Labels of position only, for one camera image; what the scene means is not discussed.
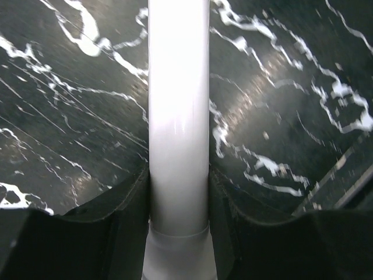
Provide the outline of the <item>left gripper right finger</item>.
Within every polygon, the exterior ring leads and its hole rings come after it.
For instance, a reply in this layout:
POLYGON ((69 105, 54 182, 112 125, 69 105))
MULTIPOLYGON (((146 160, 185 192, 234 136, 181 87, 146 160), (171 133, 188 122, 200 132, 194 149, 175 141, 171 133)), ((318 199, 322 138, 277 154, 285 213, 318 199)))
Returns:
POLYGON ((209 222, 218 279, 371 279, 372 212, 293 217, 209 171, 209 222))

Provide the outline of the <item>white microphone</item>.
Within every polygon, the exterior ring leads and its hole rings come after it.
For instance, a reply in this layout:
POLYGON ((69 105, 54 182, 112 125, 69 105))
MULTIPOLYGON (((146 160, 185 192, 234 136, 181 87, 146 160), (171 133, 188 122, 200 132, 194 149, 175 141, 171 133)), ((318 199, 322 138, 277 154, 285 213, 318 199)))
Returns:
POLYGON ((208 221, 209 1, 149 1, 144 279, 215 279, 208 221))

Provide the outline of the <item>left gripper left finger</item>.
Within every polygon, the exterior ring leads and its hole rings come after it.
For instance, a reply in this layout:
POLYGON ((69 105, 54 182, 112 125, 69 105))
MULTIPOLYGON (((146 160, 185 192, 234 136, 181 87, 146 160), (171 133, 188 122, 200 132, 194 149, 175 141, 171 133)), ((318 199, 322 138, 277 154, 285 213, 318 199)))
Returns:
POLYGON ((141 279, 149 168, 64 215, 1 211, 2 279, 141 279))

